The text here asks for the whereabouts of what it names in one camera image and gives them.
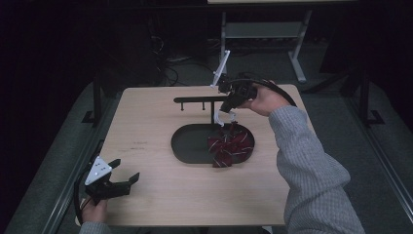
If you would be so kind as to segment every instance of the red fabric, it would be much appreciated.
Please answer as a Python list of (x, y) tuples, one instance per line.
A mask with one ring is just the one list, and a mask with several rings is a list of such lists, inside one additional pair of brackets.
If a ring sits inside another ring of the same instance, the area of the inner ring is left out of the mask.
[(223, 129), (219, 137), (209, 137), (207, 145), (210, 153), (215, 153), (212, 166), (214, 168), (228, 168), (233, 164), (234, 157), (240, 161), (245, 161), (248, 153), (253, 149), (248, 133), (235, 131), (237, 122), (233, 122), (230, 132), (225, 134)]

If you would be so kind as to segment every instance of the metal frame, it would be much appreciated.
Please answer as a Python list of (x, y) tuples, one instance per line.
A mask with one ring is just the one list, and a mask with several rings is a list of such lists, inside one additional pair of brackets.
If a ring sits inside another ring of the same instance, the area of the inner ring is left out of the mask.
[[(295, 75), (297, 76), (297, 80), (300, 83), (306, 83), (307, 79), (304, 75), (303, 69), (301, 68), (300, 62), (298, 61), (298, 55), (301, 50), (301, 46), (303, 45), (304, 37), (307, 32), (308, 24), (311, 18), (312, 10), (306, 11), (306, 14), (303, 18), (303, 20), (299, 24), (299, 29), (298, 32), (294, 35), (291, 33), (293, 30), (288, 30), (284, 33), (282, 33), (281, 30), (283, 29), (288, 29), (283, 25), (284, 23), (282, 22), (274, 22), (272, 25), (272, 28), (274, 28), (276, 31), (274, 32), (268, 32), (265, 35), (265, 38), (280, 38), (280, 37), (296, 37), (297, 38), (297, 44), (295, 45), (294, 49), (290, 52), (288, 52), (288, 57), (291, 61), (292, 67), (294, 69)], [(294, 22), (286, 22), (289, 23), (289, 25), (294, 25)], [(225, 52), (225, 43), (226, 43), (226, 38), (260, 38), (260, 36), (253, 36), (251, 33), (254, 33), (254, 30), (248, 29), (248, 27), (245, 28), (244, 31), (241, 31), (240, 25), (244, 24), (245, 26), (248, 26), (248, 23), (237, 23), (236, 29), (234, 32), (236, 34), (232, 35), (228, 33), (228, 29), (230, 26), (231, 28), (234, 28), (235, 26), (232, 25), (233, 23), (228, 23), (226, 20), (226, 12), (222, 13), (222, 23), (221, 23), (221, 56), (220, 59), (223, 59), (224, 57), (224, 52)], [(268, 27), (269, 24), (266, 23), (265, 25), (262, 24), (262, 26)], [(226, 66), (223, 69), (223, 73), (227, 73)]]
[(348, 105), (351, 113), (354, 115), (354, 119), (357, 122), (358, 127), (361, 129), (364, 137), (368, 140), (371, 148), (374, 150), (377, 159), (379, 160), (382, 169), (384, 170), (384, 175), (389, 182), (389, 185), (394, 191), (394, 195), (397, 197), (399, 203), (403, 207), (410, 221), (413, 223), (413, 198), (410, 195), (410, 192), (404, 186), (404, 183), (398, 176), (396, 170), (394, 169), (389, 157), (386, 152), (380, 146), (379, 141), (372, 133), (368, 125), (366, 125), (365, 120), (359, 118), (358, 110), (359, 107), (350, 97), (345, 98), (346, 104)]

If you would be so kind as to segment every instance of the gray sweater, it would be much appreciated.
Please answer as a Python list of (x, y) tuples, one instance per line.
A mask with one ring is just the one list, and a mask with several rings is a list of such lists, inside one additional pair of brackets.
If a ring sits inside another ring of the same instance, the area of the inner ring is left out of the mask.
[[(290, 187), (284, 211), (288, 233), (364, 233), (343, 190), (350, 175), (324, 152), (305, 112), (285, 106), (269, 121), (280, 149), (277, 166)], [(110, 230), (104, 223), (86, 222), (80, 233)]]

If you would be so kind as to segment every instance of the black oval tray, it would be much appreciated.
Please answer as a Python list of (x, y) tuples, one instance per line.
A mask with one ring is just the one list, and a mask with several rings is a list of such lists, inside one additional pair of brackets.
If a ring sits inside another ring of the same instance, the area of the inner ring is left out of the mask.
[[(225, 124), (223, 131), (228, 132), (231, 124)], [(217, 124), (191, 124), (185, 125), (173, 134), (171, 146), (173, 154), (179, 161), (187, 164), (212, 164), (214, 153), (208, 152), (207, 139), (209, 137), (219, 137), (221, 126)], [(251, 131), (246, 127), (237, 124), (235, 131), (244, 131), (248, 133), (251, 146), (255, 145), (255, 139)], [(233, 158), (233, 163), (238, 164), (246, 161), (252, 154), (248, 153), (245, 160), (241, 161), (237, 157)]]

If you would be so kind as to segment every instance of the human hand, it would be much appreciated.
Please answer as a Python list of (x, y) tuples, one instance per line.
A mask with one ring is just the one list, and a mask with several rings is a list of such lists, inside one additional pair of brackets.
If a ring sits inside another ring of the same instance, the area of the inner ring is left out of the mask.
[(247, 100), (237, 108), (249, 108), (262, 116), (268, 117), (274, 110), (282, 106), (290, 105), (283, 96), (269, 88), (258, 84), (253, 84), (252, 86), (257, 89), (257, 97), (255, 99)]
[(106, 209), (107, 209), (107, 200), (100, 200), (100, 202), (95, 205), (94, 199), (91, 199), (85, 207), (82, 209), (82, 219), (84, 222), (105, 222), (106, 220)]

